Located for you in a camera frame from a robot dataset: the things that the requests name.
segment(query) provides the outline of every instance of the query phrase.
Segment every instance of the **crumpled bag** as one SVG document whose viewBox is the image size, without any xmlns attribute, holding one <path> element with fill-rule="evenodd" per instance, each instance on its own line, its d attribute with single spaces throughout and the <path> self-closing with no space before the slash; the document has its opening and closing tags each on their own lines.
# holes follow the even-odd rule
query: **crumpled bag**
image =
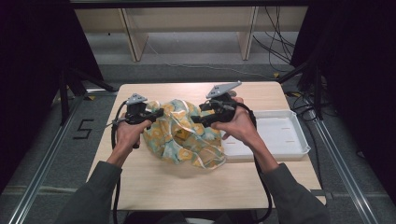
<svg viewBox="0 0 396 224">
<path fill-rule="evenodd" d="M 213 111 L 201 112 L 197 106 L 182 100 L 162 105 L 153 101 L 147 105 L 153 112 L 159 108 L 163 108 L 163 116 L 143 132 L 148 148 L 158 158 L 174 164 L 191 161 L 192 165 L 205 169 L 215 169 L 226 161 L 220 131 L 191 120 L 191 116 L 205 116 Z"/>
</svg>

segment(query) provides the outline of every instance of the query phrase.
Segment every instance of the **gray mounting plate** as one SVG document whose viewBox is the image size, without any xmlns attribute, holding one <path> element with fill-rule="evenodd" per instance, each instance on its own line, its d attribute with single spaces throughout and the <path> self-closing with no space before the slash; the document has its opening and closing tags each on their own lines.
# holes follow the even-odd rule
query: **gray mounting plate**
<svg viewBox="0 0 396 224">
<path fill-rule="evenodd" d="M 207 94 L 206 99 L 210 99 L 216 96 L 220 96 L 227 91 L 232 90 L 233 88 L 242 85 L 241 81 L 233 82 L 233 83 L 227 83 L 227 84 L 221 84 L 221 85 L 216 85 L 213 87 L 213 89 Z"/>
<path fill-rule="evenodd" d="M 142 103 L 147 101 L 147 98 L 139 95 L 137 93 L 132 94 L 132 96 L 128 99 L 128 101 L 126 102 L 127 105 L 135 105 L 138 103 Z"/>
</svg>

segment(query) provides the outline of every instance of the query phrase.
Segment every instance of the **hand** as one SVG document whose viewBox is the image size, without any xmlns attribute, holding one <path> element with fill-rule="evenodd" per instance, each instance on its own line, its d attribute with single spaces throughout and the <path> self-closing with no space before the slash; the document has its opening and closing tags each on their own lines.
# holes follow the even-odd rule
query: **hand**
<svg viewBox="0 0 396 224">
<path fill-rule="evenodd" d="M 233 99 L 238 103 L 244 103 L 244 100 L 240 97 L 233 97 Z M 230 122 L 214 122 L 211 127 L 226 132 L 222 139 L 227 139 L 231 135 L 249 147 L 252 141 L 261 139 L 248 112 L 241 106 L 236 108 L 235 115 Z"/>
<path fill-rule="evenodd" d="M 107 162 L 121 167 L 133 151 L 134 144 L 140 144 L 140 134 L 150 125 L 149 120 L 135 125 L 121 122 L 117 128 L 117 144 Z"/>
</svg>

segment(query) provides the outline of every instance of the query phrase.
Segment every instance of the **dark long-sleeve shirt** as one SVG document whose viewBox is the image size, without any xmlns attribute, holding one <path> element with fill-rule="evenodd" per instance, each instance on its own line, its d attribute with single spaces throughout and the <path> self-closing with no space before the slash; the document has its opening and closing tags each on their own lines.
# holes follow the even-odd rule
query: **dark long-sleeve shirt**
<svg viewBox="0 0 396 224">
<path fill-rule="evenodd" d="M 55 223 L 108 223 L 111 197 L 121 171 L 99 161 L 90 180 L 76 191 Z M 330 223 L 327 208 L 297 183 L 284 163 L 263 178 L 274 198 L 280 223 Z"/>
</svg>

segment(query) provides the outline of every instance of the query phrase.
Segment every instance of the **black stand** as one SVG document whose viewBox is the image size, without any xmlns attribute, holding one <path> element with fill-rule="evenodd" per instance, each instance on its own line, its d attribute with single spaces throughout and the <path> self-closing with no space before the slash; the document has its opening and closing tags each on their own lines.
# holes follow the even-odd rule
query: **black stand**
<svg viewBox="0 0 396 224">
<path fill-rule="evenodd" d="M 99 80 L 95 77 L 91 77 L 76 68 L 66 68 L 59 75 L 59 93 L 61 95 L 61 105 L 62 105 L 62 121 L 61 125 L 64 125 L 64 122 L 69 117 L 69 103 L 67 97 L 67 86 L 70 90 L 76 95 L 81 96 L 84 95 L 87 90 L 84 85 L 82 85 L 81 80 L 86 79 L 91 83 L 107 90 L 107 91 L 118 91 L 114 89 L 112 86 L 107 85 L 102 80 Z"/>
<path fill-rule="evenodd" d="M 319 119 L 323 119 L 320 112 L 321 73 L 319 64 L 325 59 L 332 48 L 336 46 L 336 42 L 342 33 L 344 24 L 347 20 L 347 15 L 352 8 L 353 2 L 354 0 L 344 0 L 341 2 L 340 6 L 332 14 L 332 17 L 329 19 L 326 27 L 323 29 L 320 39 L 308 60 L 278 80 L 279 83 L 283 83 L 297 74 L 303 73 L 298 83 L 298 87 L 301 91 L 306 91 L 312 84 L 314 85 L 314 109 Z"/>
</svg>

